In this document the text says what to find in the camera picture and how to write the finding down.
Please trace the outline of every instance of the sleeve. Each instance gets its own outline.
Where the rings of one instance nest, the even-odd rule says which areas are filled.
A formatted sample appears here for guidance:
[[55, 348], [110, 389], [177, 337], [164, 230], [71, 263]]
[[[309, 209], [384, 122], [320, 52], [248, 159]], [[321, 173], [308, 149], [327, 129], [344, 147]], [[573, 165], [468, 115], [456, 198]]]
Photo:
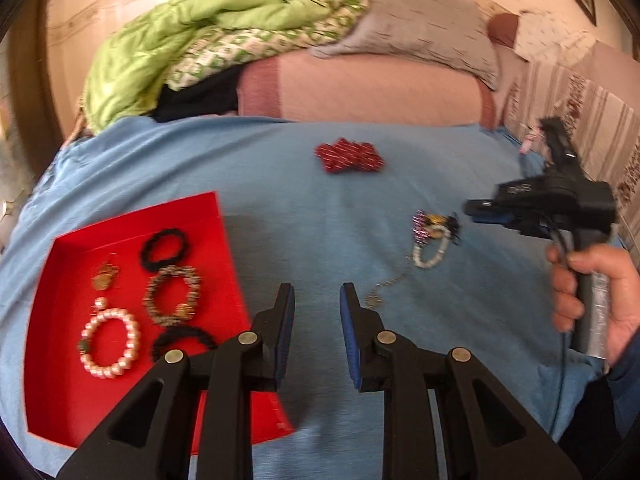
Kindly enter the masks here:
[[624, 438], [640, 412], [640, 330], [607, 378], [616, 428]]

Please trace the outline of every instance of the blue cloth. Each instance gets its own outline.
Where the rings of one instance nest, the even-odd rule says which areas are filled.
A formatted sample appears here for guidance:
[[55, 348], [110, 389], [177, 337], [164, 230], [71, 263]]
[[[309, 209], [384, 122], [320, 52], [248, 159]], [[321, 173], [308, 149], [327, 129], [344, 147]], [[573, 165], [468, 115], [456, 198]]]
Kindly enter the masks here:
[[[379, 174], [324, 173], [314, 147], [340, 136], [373, 142], [386, 167]], [[517, 148], [477, 125], [119, 120], [58, 154], [0, 261], [0, 416], [31, 463], [55, 474], [70, 450], [28, 435], [22, 405], [31, 301], [53, 239], [216, 190], [251, 313], [270, 306], [280, 282], [296, 288], [280, 395], [298, 430], [254, 447], [256, 478], [378, 478], [383, 395], [353, 389], [339, 288], [354, 282], [363, 299], [376, 282], [401, 271], [417, 209], [460, 213], [465, 199], [491, 196], [496, 183], [520, 176]], [[462, 242], [450, 246], [442, 263], [414, 269], [380, 291], [385, 326], [425, 349], [469, 348], [548, 429], [558, 395], [560, 338], [550, 323], [545, 242], [464, 217], [461, 222]], [[555, 438], [587, 382], [600, 373], [596, 361], [572, 351], [568, 360]]]
[[640, 413], [640, 330], [607, 376], [616, 428], [624, 438]]

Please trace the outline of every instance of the finger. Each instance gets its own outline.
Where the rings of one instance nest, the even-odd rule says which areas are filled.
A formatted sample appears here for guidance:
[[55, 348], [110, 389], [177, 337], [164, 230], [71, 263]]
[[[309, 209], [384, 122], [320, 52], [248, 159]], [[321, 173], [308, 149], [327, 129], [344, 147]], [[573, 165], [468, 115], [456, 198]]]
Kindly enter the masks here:
[[560, 251], [558, 251], [558, 247], [556, 244], [549, 244], [545, 249], [546, 260], [550, 264], [559, 264], [560, 263]]
[[612, 280], [624, 280], [638, 275], [629, 253], [624, 249], [597, 244], [579, 253], [571, 253], [567, 260], [573, 270], [583, 274], [600, 272]]
[[554, 293], [556, 314], [570, 319], [580, 319], [584, 316], [584, 305], [572, 294]]
[[568, 317], [560, 316], [560, 314], [553, 314], [551, 319], [551, 323], [556, 327], [558, 332], [569, 332], [574, 329], [574, 320], [569, 319]]
[[551, 286], [558, 292], [575, 294], [578, 282], [574, 274], [563, 266], [555, 264], [551, 271]]

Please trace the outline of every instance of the human hand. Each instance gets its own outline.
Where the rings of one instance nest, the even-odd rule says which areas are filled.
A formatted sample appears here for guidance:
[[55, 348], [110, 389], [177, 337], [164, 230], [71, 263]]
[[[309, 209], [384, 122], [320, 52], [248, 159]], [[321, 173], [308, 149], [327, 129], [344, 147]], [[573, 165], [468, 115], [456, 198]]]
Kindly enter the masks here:
[[[553, 324], [560, 332], [568, 332], [576, 319], [584, 315], [584, 305], [575, 297], [577, 280], [574, 273], [560, 263], [558, 248], [546, 248], [546, 259], [554, 264], [551, 283], [554, 288]], [[624, 249], [597, 244], [579, 253], [567, 255], [569, 266], [583, 274], [599, 272], [610, 280], [609, 328], [607, 360], [615, 364], [640, 327], [640, 276], [629, 253]]]

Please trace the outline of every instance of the red tray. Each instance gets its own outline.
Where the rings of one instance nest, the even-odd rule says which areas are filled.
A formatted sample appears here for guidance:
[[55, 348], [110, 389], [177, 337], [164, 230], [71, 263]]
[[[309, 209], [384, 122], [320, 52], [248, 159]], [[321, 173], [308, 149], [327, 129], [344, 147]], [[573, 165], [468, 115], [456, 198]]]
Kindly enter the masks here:
[[[217, 344], [250, 327], [213, 192], [128, 213], [58, 237], [40, 277], [27, 334], [24, 401], [30, 433], [77, 447], [152, 367], [150, 350], [162, 329], [151, 322], [142, 306], [152, 274], [140, 266], [139, 253], [153, 233], [171, 227], [184, 231], [190, 245], [180, 264], [195, 267], [202, 279], [198, 309], [190, 324], [209, 332]], [[166, 238], [152, 258], [175, 254], [177, 248], [173, 237]], [[108, 290], [97, 292], [92, 277], [107, 259], [120, 271]], [[171, 312], [184, 300], [186, 291], [182, 280], [168, 280], [157, 294], [159, 309]], [[76, 348], [99, 296], [106, 297], [109, 306], [126, 308], [133, 314], [142, 334], [140, 356], [130, 370], [112, 380], [94, 378], [85, 371]], [[123, 324], [109, 320], [94, 335], [92, 357], [99, 365], [112, 364], [121, 357], [125, 341]], [[204, 350], [191, 339], [173, 348], [190, 355]], [[200, 416], [193, 454], [198, 452]], [[252, 394], [254, 444], [292, 431], [275, 394]]]

